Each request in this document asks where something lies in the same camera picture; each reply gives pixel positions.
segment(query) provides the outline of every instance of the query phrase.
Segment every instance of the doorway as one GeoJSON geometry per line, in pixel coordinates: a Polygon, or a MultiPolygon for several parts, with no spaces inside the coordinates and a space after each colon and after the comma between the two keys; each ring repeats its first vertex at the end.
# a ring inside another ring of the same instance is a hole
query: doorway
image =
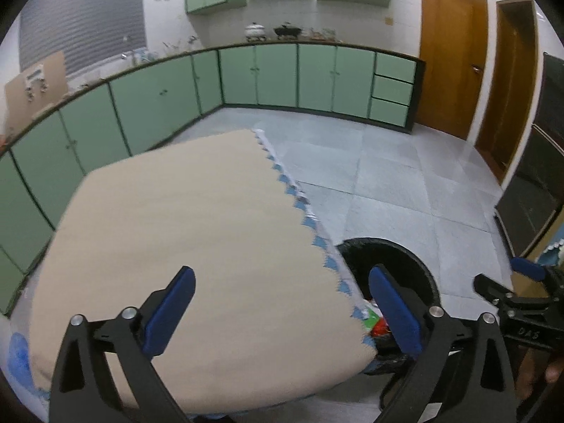
{"type": "Polygon", "coordinates": [[[476,149],[501,183],[521,141],[537,78],[532,0],[497,3],[497,49],[490,100],[476,149]]]}
{"type": "Polygon", "coordinates": [[[427,62],[417,121],[466,139],[486,63],[487,0],[422,0],[427,62]]]}

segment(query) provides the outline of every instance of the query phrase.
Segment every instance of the silver bolt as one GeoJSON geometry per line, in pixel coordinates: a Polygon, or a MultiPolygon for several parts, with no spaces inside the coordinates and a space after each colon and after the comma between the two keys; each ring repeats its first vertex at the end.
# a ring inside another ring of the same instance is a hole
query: silver bolt
{"type": "Polygon", "coordinates": [[[433,306],[429,309],[429,313],[435,318],[440,318],[445,314],[445,311],[440,307],[433,306]]]}
{"type": "Polygon", "coordinates": [[[70,319],[70,323],[72,324],[72,326],[80,326],[83,321],[84,321],[84,317],[82,315],[74,315],[70,319]]]}
{"type": "Polygon", "coordinates": [[[137,315],[137,309],[135,307],[124,308],[121,312],[121,317],[125,318],[126,320],[135,318],[135,315],[137,315]]]}
{"type": "Polygon", "coordinates": [[[495,323],[495,316],[492,315],[491,313],[484,313],[484,314],[482,315],[482,318],[484,318],[484,321],[485,321],[487,324],[493,324],[493,323],[495,323]]]}

